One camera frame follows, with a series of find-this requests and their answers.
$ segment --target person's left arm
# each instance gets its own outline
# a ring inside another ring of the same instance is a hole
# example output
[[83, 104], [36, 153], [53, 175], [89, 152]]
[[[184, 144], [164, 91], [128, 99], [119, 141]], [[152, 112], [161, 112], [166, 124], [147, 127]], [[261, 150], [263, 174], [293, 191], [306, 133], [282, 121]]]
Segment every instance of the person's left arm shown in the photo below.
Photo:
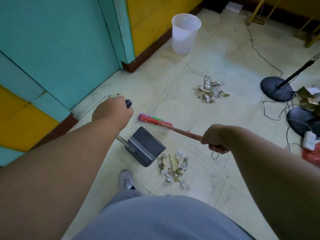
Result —
[[109, 98], [92, 122], [0, 169], [0, 239], [60, 239], [133, 109]]

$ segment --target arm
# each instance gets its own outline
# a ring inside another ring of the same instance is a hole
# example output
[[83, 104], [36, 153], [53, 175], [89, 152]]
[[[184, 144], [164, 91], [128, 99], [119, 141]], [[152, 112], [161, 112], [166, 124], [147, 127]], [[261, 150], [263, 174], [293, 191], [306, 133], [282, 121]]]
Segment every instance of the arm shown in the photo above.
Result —
[[107, 99], [92, 122], [0, 170], [0, 239], [60, 239], [78, 213], [133, 109]]
[[203, 144], [230, 150], [261, 213], [279, 239], [320, 236], [320, 169], [250, 130], [212, 125]]

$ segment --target gray shirt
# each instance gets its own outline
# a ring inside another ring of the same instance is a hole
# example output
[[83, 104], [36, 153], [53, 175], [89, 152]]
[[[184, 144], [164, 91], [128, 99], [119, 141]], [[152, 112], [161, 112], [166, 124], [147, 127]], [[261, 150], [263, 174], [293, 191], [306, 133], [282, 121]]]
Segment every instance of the gray shirt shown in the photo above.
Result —
[[142, 196], [106, 207], [80, 239], [254, 239], [210, 205], [186, 196]]

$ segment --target brown baseboard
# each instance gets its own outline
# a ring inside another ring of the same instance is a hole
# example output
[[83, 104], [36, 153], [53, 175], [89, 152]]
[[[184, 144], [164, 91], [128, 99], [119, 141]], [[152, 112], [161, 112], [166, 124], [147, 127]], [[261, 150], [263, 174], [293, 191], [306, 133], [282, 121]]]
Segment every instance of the brown baseboard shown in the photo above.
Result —
[[[243, 5], [243, 9], [253, 12], [257, 5], [258, 1], [256, 0], [232, 0], [235, 3], [239, 3]], [[266, 17], [271, 12], [273, 6], [265, 3], [261, 12], [261, 15]], [[282, 8], [276, 8], [274, 12], [271, 14], [270, 19], [276, 20], [278, 22], [287, 24], [289, 26], [300, 29], [310, 18], [302, 15], [298, 15], [292, 12], [289, 12]], [[306, 27], [305, 31], [311, 32], [319, 25], [318, 20], [312, 20]]]
[[78, 120], [75, 119], [72, 114], [66, 117], [60, 124], [57, 125], [49, 134], [43, 137], [37, 144], [35, 144], [30, 150], [38, 148], [58, 137], [66, 134], [72, 127], [74, 127], [78, 123]]
[[[189, 13], [192, 15], [198, 14], [203, 9], [202, 3], [193, 8]], [[153, 55], [161, 46], [163, 46], [172, 36], [172, 28], [168, 29], [159, 39], [150, 45], [144, 52], [135, 58], [129, 64], [122, 62], [123, 69], [128, 72], [134, 72], [139, 66], [142, 65], [150, 56]]]

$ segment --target shoe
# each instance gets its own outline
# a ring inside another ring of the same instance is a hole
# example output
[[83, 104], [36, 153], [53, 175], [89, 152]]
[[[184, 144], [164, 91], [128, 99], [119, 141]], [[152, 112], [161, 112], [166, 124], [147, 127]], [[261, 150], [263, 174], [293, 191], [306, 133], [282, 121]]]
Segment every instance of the shoe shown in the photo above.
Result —
[[132, 176], [132, 173], [125, 169], [120, 173], [120, 186], [122, 190], [126, 189], [132, 189], [135, 190], [134, 187], [134, 177]]

